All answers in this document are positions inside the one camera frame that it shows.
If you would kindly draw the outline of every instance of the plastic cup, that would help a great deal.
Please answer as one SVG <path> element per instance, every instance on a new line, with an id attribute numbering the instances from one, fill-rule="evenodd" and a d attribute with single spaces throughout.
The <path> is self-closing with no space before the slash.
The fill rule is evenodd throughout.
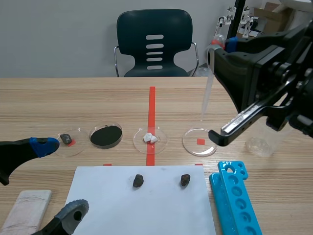
<path id="1" fill-rule="evenodd" d="M 266 125 L 266 119 L 267 117 L 262 117 L 251 126 L 251 132 L 246 141 L 248 151 L 260 157 L 272 155 L 292 131 L 289 123 L 281 131 L 275 131 Z"/>

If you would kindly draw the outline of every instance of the red square marker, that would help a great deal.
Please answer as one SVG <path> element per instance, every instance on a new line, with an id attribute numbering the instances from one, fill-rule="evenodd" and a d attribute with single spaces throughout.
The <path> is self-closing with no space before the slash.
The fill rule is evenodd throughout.
<path id="1" fill-rule="evenodd" d="M 205 145 L 205 139 L 197 139 L 198 145 Z"/>
<path id="2" fill-rule="evenodd" d="M 76 141 L 74 139 L 72 139 L 72 142 L 68 145 L 68 147 L 71 147 L 74 144 L 76 144 Z"/>

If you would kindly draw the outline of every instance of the chair backrest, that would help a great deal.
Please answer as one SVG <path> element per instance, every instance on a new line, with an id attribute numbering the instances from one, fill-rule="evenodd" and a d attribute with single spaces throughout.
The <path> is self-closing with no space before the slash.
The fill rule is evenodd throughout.
<path id="1" fill-rule="evenodd" d="M 192 20 L 179 9 L 128 11 L 117 20 L 117 38 L 120 52 L 133 56 L 135 67 L 176 66 L 175 54 L 191 46 Z M 162 60 L 151 62 L 148 58 Z"/>

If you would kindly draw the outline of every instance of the blue plastic rack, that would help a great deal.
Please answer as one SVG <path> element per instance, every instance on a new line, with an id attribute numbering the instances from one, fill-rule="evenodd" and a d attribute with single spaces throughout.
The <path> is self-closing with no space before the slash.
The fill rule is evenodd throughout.
<path id="1" fill-rule="evenodd" d="M 210 182 L 224 235 L 262 235 L 244 180 L 243 162 L 219 162 Z"/>

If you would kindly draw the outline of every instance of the dark rock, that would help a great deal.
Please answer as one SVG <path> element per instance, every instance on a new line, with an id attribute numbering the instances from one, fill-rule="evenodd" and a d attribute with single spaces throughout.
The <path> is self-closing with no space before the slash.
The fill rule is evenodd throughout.
<path id="1" fill-rule="evenodd" d="M 69 134 L 61 134 L 60 137 L 64 144 L 72 143 L 72 138 L 69 136 Z"/>
<path id="2" fill-rule="evenodd" d="M 133 183 L 133 187 L 138 188 L 141 187 L 143 184 L 143 177 L 142 175 L 136 175 Z"/>
<path id="3" fill-rule="evenodd" d="M 188 174 L 185 174 L 185 175 L 182 175 L 181 176 L 181 179 L 180 179 L 180 184 L 181 186 L 186 186 L 187 184 L 189 184 L 189 181 L 190 181 L 190 175 Z"/>

